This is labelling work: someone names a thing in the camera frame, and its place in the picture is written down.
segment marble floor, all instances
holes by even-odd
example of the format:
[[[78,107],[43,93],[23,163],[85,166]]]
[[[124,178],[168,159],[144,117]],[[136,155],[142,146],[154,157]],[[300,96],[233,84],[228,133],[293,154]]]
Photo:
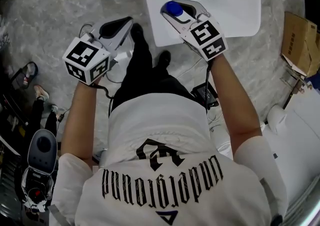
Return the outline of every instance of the marble floor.
[[[155,46],[146,0],[3,0],[1,9],[10,37],[5,58],[7,63],[14,70],[29,61],[37,63],[39,75],[34,83],[41,84],[50,93],[50,101],[61,108],[70,107],[77,84],[75,79],[67,75],[62,55],[71,40],[78,36],[84,23],[109,16],[130,15],[143,26],[153,58],[163,50]],[[282,104],[290,92],[280,80],[285,70],[285,63],[279,56],[284,11],[304,16],[304,0],[261,0],[259,32],[253,37],[227,39],[229,50],[225,55],[249,94],[261,121],[265,120],[269,109],[274,104]],[[204,82],[206,63],[198,62],[198,55],[182,44],[166,49],[172,53],[169,73],[178,77],[188,90]],[[107,79],[101,83],[112,95],[119,87],[119,84]],[[25,95],[29,104],[32,104],[33,90],[27,90]],[[98,92],[95,151],[108,145],[108,105],[109,100],[104,93]],[[209,117],[215,119],[210,122],[211,126],[224,122],[220,108],[211,109]],[[61,139],[65,121],[59,127],[58,140]]]

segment black device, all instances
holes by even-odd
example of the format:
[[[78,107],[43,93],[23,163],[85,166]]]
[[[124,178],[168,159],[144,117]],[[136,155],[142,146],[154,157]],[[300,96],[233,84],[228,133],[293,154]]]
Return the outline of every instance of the black device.
[[[209,110],[211,107],[217,107],[219,102],[217,101],[217,93],[210,83],[208,83],[208,89],[206,93],[206,83],[200,84],[194,87],[191,91],[191,94],[198,100],[200,104],[205,106],[206,96],[207,96],[207,109]]]

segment sneaker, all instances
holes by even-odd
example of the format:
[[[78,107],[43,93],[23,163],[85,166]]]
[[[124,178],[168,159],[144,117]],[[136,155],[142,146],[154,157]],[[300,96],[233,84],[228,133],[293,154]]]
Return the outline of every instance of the sneaker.
[[[48,101],[49,93],[46,92],[40,85],[36,84],[34,87],[35,97],[37,99],[42,99],[44,102]]]
[[[30,82],[36,77],[38,74],[38,66],[34,62],[29,62],[26,64],[23,68],[22,71],[26,71],[24,73],[25,77],[23,78],[23,87],[26,89],[28,88]]]
[[[166,69],[171,61],[171,53],[169,51],[161,52],[158,60],[157,67]]]
[[[144,30],[138,23],[134,23],[130,30],[130,34],[135,43],[145,41]]]
[[[55,104],[51,105],[51,112],[54,112],[56,115],[58,115],[58,106]]]

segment white t-shirt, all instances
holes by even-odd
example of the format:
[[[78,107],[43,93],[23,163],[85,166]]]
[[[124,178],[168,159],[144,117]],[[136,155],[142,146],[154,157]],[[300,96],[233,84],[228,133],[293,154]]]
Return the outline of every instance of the white t-shirt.
[[[210,140],[204,107],[187,98],[147,94],[121,104],[110,116],[108,143],[107,161],[94,175],[71,154],[59,160],[52,204],[70,223],[270,225],[270,203],[286,212],[285,198],[278,197],[284,185],[264,138],[242,144],[233,162]],[[52,216],[50,225],[58,225]]]

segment cardboard box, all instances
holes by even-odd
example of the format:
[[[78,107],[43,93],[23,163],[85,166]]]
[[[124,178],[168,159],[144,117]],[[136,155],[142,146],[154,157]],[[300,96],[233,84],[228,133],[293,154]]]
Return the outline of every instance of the cardboard box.
[[[298,73],[309,77],[320,67],[320,36],[311,21],[290,12],[284,15],[281,54]]]

